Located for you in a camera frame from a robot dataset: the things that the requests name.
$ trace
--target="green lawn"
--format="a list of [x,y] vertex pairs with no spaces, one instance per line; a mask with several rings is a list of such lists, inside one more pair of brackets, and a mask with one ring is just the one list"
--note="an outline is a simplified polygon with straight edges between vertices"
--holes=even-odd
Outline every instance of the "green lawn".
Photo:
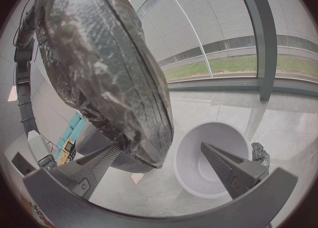
[[[243,57],[230,57],[209,60],[212,72],[256,71],[256,55]],[[278,56],[277,69],[281,71],[301,72],[318,76],[318,62],[288,56]],[[177,69],[163,72],[166,79],[177,79],[191,75],[208,74],[205,62],[187,64]]]

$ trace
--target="white pole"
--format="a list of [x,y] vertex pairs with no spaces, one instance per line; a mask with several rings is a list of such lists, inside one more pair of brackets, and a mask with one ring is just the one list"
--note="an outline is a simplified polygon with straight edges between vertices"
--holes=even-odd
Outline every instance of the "white pole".
[[201,51],[202,51],[202,54],[203,54],[203,57],[204,57],[206,66],[208,67],[209,75],[210,75],[211,78],[213,78],[213,75],[212,75],[212,71],[211,71],[211,67],[210,67],[208,58],[206,57],[205,51],[204,51],[203,46],[202,46],[202,44],[201,44],[201,42],[200,42],[199,36],[197,35],[197,32],[195,31],[194,27],[192,26],[192,23],[191,23],[190,19],[189,19],[188,16],[185,14],[185,12],[184,12],[184,10],[182,9],[181,5],[178,3],[177,0],[174,0],[174,1],[175,1],[175,3],[177,4],[177,6],[179,7],[179,9],[181,10],[181,12],[183,13],[183,15],[185,16],[186,20],[188,21],[188,23],[189,23],[189,25],[190,25],[190,27],[191,27],[191,29],[192,29],[192,31],[193,31],[193,33],[194,33],[194,35],[195,35],[197,41],[198,41],[198,43],[199,43],[199,46],[200,46],[200,49],[201,49]]

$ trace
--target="gray marble floor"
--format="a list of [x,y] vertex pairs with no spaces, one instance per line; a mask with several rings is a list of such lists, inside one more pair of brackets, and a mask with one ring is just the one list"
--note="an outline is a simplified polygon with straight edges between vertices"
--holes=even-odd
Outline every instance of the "gray marble floor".
[[318,164],[318,99],[273,93],[260,102],[257,92],[171,91],[175,136],[164,166],[135,184],[131,173],[110,168],[90,201],[141,216],[179,216],[209,210],[231,201],[227,195],[202,199],[178,183],[173,152],[182,135],[205,120],[222,120],[240,128],[250,142],[260,142],[271,156],[270,172],[281,166],[299,181],[288,203],[272,221],[276,227],[308,189]]

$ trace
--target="gray stool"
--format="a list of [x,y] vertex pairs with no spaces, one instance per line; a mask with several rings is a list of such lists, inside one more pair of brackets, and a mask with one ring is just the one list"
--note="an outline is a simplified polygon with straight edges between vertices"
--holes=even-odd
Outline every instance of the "gray stool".
[[[81,155],[87,155],[110,144],[112,143],[87,121],[75,141],[75,150]],[[145,173],[152,169],[138,163],[123,152],[115,158],[111,167],[133,173]]]

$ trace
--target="trash bag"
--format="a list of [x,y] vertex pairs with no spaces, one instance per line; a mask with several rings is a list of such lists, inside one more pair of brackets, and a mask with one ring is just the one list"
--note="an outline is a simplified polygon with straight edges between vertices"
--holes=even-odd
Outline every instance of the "trash bag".
[[173,139],[165,77],[127,0],[40,0],[36,35],[60,98],[138,162],[161,168]]
[[267,174],[269,174],[270,159],[269,154],[264,150],[264,147],[257,142],[252,145],[252,161],[258,162],[267,167]]

